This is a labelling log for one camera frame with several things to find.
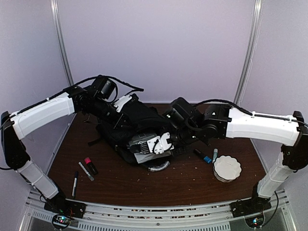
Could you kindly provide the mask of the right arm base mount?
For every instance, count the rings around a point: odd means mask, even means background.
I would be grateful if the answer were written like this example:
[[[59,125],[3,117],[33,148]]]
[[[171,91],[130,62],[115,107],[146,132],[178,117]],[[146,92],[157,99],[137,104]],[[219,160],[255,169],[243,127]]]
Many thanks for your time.
[[[258,229],[264,225],[264,211],[271,209],[271,203],[262,198],[239,199],[230,204],[230,209],[234,218],[244,217],[248,227]]]

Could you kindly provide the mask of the black student bag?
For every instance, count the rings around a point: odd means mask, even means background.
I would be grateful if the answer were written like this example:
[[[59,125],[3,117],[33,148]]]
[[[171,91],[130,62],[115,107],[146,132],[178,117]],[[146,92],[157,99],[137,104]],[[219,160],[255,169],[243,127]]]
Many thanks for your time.
[[[180,153],[185,145],[169,118],[138,100],[123,105],[94,103],[87,113],[97,118],[100,138],[123,160],[150,172],[166,169],[170,157]]]

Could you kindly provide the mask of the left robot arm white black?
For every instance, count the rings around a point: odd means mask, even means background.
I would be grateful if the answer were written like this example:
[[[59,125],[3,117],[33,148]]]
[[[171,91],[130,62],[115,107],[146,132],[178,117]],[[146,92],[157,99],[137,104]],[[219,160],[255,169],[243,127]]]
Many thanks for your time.
[[[6,170],[14,170],[20,174],[59,214],[69,210],[69,202],[56,183],[27,153],[23,139],[32,133],[52,137],[59,131],[52,128],[57,120],[79,112],[100,119],[120,113],[132,97],[115,97],[109,102],[111,94],[118,94],[117,83],[123,82],[115,77],[102,75],[87,78],[27,108],[14,113],[6,111],[1,115],[0,138]]]

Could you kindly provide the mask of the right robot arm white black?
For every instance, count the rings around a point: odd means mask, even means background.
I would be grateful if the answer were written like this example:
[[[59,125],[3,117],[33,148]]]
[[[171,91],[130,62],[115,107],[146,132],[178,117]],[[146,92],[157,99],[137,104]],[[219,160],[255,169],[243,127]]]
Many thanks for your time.
[[[253,189],[247,209],[257,212],[293,171],[308,164],[308,127],[299,111],[291,116],[258,114],[223,100],[210,100],[210,106],[200,113],[197,105],[178,98],[164,116],[174,132],[149,134],[143,140],[129,144],[134,154],[159,156],[174,153],[176,148],[211,138],[252,138],[280,143],[281,152],[269,173]]]

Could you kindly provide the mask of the white marker teal label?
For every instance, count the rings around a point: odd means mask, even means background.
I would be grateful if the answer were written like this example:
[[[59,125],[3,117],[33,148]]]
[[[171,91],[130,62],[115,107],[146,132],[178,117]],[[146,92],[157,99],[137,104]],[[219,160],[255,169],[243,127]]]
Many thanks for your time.
[[[214,162],[216,161],[217,157],[218,157],[218,149],[215,148],[215,149],[213,150],[213,159],[212,159],[212,163],[214,163]]]

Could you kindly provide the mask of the grey notebook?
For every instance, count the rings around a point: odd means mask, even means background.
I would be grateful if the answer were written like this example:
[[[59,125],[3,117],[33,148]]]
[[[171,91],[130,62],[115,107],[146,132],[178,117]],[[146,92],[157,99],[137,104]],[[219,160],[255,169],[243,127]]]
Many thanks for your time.
[[[137,134],[128,142],[128,150],[134,154],[138,164],[167,157],[174,149],[174,145],[169,142],[170,138],[169,132],[162,135],[154,132]]]

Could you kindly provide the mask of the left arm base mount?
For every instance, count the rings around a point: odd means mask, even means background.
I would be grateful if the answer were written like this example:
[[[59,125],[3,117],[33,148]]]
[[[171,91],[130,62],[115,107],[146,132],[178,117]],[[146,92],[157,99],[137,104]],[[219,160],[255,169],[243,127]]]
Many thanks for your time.
[[[84,217],[86,204],[69,200],[65,200],[63,206],[45,202],[44,209],[53,213],[51,217],[53,227],[57,230],[64,230],[77,225],[78,219]]]

